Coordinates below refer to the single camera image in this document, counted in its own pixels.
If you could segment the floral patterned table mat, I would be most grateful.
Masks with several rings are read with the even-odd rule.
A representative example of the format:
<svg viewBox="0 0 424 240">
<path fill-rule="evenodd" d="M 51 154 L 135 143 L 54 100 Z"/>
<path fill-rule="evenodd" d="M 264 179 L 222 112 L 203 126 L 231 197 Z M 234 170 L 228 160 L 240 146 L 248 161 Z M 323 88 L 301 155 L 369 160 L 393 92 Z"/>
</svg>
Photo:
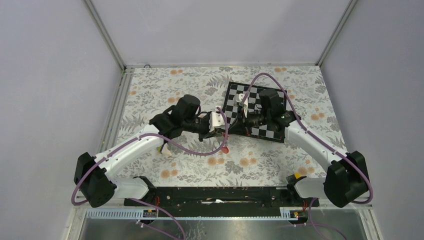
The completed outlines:
<svg viewBox="0 0 424 240">
<path fill-rule="evenodd" d="M 131 74 L 117 143 L 140 131 L 155 115 L 190 94 L 203 111 L 222 106 L 230 82 L 277 88 L 288 93 L 296 112 L 317 135 L 345 148 L 340 127 L 318 66 L 161 67 L 136 68 Z M 232 135 L 228 153 L 210 155 L 220 143 L 199 141 L 184 132 L 175 140 L 196 152 L 170 145 L 171 155 L 151 150 L 126 165 L 118 176 L 147 177 L 155 186 L 284 186 L 287 176 L 309 178 L 326 172 L 311 156 L 290 142 L 279 143 Z"/>
</svg>

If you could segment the black white chessboard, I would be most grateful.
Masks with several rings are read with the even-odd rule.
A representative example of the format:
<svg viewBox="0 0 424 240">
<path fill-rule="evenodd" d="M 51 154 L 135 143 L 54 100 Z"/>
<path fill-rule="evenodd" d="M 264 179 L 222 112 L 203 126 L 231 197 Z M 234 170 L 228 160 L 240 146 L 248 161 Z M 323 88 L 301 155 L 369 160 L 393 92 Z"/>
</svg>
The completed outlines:
<svg viewBox="0 0 424 240">
<path fill-rule="evenodd" d="M 246 83 L 238 83 L 230 81 L 225 93 L 223 110 L 227 117 L 227 122 L 231 125 L 237 119 L 238 103 L 236 102 L 236 95 L 244 93 L 249 85 Z M 267 90 L 266 86 L 253 85 L 249 92 L 248 100 L 248 113 L 260 113 L 262 106 L 260 100 L 260 92 Z M 278 136 L 277 133 L 271 130 L 267 125 L 253 127 L 249 130 L 249 134 L 244 134 L 245 137 L 283 143 L 284 138 Z"/>
</svg>

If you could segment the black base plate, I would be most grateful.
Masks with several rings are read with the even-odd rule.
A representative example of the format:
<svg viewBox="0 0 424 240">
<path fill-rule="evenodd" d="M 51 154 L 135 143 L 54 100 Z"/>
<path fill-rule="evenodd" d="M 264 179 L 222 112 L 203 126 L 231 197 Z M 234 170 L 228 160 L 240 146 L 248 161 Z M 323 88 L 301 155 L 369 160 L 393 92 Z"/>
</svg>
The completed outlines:
<svg viewBox="0 0 424 240">
<path fill-rule="evenodd" d="M 217 210 L 219 212 L 250 212 L 251 209 L 283 208 L 295 213 L 304 213 L 309 204 L 318 207 L 319 201 L 301 198 L 288 187 L 154 187 L 141 199 L 143 202 L 163 208 L 167 212 L 198 213 Z"/>
</svg>

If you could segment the aluminium frame rail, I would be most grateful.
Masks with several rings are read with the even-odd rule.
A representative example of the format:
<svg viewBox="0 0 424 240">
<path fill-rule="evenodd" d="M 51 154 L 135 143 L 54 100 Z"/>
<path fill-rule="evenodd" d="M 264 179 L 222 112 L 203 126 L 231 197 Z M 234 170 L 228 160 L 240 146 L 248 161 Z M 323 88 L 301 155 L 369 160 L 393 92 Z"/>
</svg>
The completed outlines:
<svg viewBox="0 0 424 240">
<path fill-rule="evenodd" d="M 114 84 L 111 105 L 98 147 L 98 151 L 103 152 L 113 147 L 116 143 L 134 69 L 127 67 L 127 64 L 124 62 L 116 44 L 113 41 L 112 36 L 107 30 L 107 27 L 96 8 L 95 2 L 93 0 L 84 0 L 83 3 L 101 38 L 103 39 L 105 46 L 109 50 L 113 60 L 120 70 L 119 77 Z"/>
</svg>

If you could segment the key with red tag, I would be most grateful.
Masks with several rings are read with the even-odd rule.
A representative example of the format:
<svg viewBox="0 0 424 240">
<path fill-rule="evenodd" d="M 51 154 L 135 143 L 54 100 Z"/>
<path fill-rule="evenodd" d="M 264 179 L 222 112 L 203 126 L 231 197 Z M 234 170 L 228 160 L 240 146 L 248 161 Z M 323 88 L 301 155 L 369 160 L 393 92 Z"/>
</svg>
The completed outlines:
<svg viewBox="0 0 424 240">
<path fill-rule="evenodd" d="M 223 147 L 221 148 L 221 151 L 222 151 L 222 153 L 224 153 L 224 154 L 228 154 L 228 153 L 229 153 L 229 148 L 228 148 L 227 146 L 223 146 Z"/>
</svg>

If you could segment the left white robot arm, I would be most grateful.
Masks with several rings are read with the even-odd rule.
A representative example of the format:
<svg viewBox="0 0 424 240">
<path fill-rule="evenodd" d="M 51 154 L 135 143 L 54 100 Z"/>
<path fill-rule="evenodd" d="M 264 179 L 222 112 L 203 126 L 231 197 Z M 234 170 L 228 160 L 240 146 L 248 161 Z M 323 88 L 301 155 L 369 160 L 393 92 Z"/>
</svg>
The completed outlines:
<svg viewBox="0 0 424 240">
<path fill-rule="evenodd" d="M 220 108 L 202 112 L 198 98 L 184 95 L 177 104 L 155 115 L 148 125 L 129 139 L 93 156 L 87 152 L 81 154 L 75 168 L 76 188 L 72 193 L 72 204 L 88 203 L 97 208 L 113 198 L 135 198 L 144 206 L 152 204 L 155 192 L 144 180 L 117 178 L 117 173 L 146 152 L 174 144 L 173 139 L 182 132 L 205 138 L 214 135 L 219 128 L 227 128 L 226 117 Z"/>
</svg>

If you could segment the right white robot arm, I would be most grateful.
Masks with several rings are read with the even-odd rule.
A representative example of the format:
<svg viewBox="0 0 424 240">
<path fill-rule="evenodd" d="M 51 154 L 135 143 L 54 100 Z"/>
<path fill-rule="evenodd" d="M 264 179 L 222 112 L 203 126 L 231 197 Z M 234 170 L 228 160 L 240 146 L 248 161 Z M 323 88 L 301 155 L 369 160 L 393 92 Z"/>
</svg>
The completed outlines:
<svg viewBox="0 0 424 240">
<path fill-rule="evenodd" d="M 294 108 L 287 110 L 275 89 L 259 93 L 260 109 L 250 112 L 249 92 L 240 93 L 235 100 L 240 105 L 241 125 L 245 134 L 254 128 L 266 125 L 288 142 L 300 147 L 325 170 L 321 178 L 303 178 L 292 184 L 287 191 L 287 201 L 293 206 L 301 205 L 307 198 L 324 198 L 343 208 L 350 203 L 359 204 L 357 199 L 373 189 L 369 180 L 365 157 L 358 151 L 345 152 L 322 139 L 301 120 Z"/>
</svg>

